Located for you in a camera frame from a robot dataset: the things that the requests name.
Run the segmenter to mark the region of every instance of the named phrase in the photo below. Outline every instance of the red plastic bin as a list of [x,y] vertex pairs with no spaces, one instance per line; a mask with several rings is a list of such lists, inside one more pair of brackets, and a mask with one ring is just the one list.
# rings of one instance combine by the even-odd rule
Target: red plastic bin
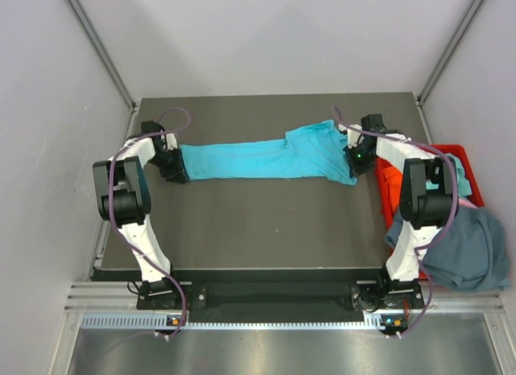
[[[462,165],[464,166],[464,171],[466,173],[466,178],[471,185],[472,194],[468,196],[468,200],[473,203],[477,207],[484,206],[484,200],[482,199],[482,195],[480,190],[478,189],[478,185],[476,184],[475,175],[471,168],[471,165],[468,161],[468,156],[466,156],[466,151],[463,147],[456,144],[436,144],[432,145],[432,147],[440,150],[443,153],[451,153],[454,156],[459,157]],[[384,177],[384,169],[390,167],[391,164],[383,159],[377,159],[377,166],[375,168],[375,174],[377,175],[378,187],[380,189],[380,198],[381,198],[381,213],[384,216],[385,221],[385,229],[389,230],[391,225],[393,224],[394,212],[390,206],[389,199],[389,188],[387,186],[387,182]]]

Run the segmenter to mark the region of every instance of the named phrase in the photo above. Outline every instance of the gray wall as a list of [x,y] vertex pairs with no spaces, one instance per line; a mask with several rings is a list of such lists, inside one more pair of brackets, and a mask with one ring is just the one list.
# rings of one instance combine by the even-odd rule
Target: gray wall
[[134,98],[421,91],[471,0],[81,0]]
[[[488,0],[427,103],[440,142],[466,147],[516,264],[516,0]],[[504,295],[516,331],[516,291]]]
[[0,373],[43,373],[128,109],[64,0],[0,1]]

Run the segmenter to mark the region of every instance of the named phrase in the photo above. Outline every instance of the turquoise cloth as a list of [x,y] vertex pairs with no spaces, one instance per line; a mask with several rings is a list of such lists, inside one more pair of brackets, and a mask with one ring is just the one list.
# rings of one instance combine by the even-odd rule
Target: turquoise cloth
[[326,177],[355,185],[344,148],[347,136],[333,120],[287,131],[281,140],[241,144],[181,145],[190,180]]
[[[450,157],[455,161],[455,168],[457,171],[457,186],[459,187],[459,196],[462,198],[466,198],[467,196],[472,194],[471,185],[469,184],[468,179],[466,178],[466,171],[464,170],[464,166],[460,161],[459,157],[453,156],[451,153],[446,153],[446,156]],[[428,190],[435,190],[438,186],[436,184],[427,182]]]

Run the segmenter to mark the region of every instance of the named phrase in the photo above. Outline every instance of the gray floor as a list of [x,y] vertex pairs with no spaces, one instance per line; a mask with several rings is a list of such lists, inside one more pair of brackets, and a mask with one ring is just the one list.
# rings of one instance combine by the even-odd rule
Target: gray floor
[[105,355],[132,333],[81,330],[69,375],[501,374],[482,315],[428,315],[402,340],[376,331],[185,331],[169,343],[140,335]]
[[[145,98],[135,131],[170,106],[193,116],[183,144],[238,143],[281,138],[302,125],[331,119],[340,107],[349,122],[382,113],[387,127],[426,141],[412,94],[320,94],[209,98]],[[165,127],[183,124],[180,115]],[[322,178],[209,180],[167,183],[146,168],[152,226],[176,268],[377,267],[385,262],[385,227],[375,177],[344,186]],[[104,269],[135,269],[135,258],[112,234]]]

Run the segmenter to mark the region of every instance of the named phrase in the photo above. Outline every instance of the folded fabric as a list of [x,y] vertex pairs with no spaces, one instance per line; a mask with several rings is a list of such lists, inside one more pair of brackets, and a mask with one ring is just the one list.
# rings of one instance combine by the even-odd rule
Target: folded fabric
[[[399,211],[385,235],[394,248],[402,230]],[[422,260],[434,282],[448,288],[479,292],[510,286],[510,261],[501,223],[485,208],[461,207],[449,232]]]
[[344,148],[347,136],[332,120],[287,131],[281,140],[181,145],[190,180],[326,177],[355,185]]
[[[455,162],[456,175],[457,175],[457,186],[459,187],[459,196],[465,198],[472,194],[471,185],[469,180],[466,178],[466,171],[460,161],[459,157],[447,153],[446,156],[450,157]],[[402,173],[396,169],[396,167],[387,167],[383,170],[384,178],[387,183],[389,190],[389,202],[392,212],[397,209],[400,203],[400,193],[402,191]],[[438,186],[431,182],[427,182],[427,188],[429,190],[435,190]]]

